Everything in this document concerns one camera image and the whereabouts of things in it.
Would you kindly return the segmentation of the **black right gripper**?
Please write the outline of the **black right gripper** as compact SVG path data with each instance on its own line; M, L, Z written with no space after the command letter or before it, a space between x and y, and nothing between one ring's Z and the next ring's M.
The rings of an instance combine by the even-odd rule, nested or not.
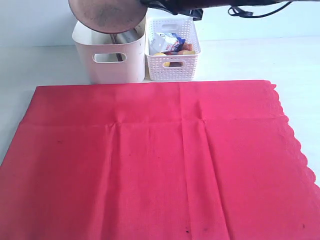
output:
M230 6L232 0L140 0L147 8L164 10L172 15L185 15L202 20L203 9Z

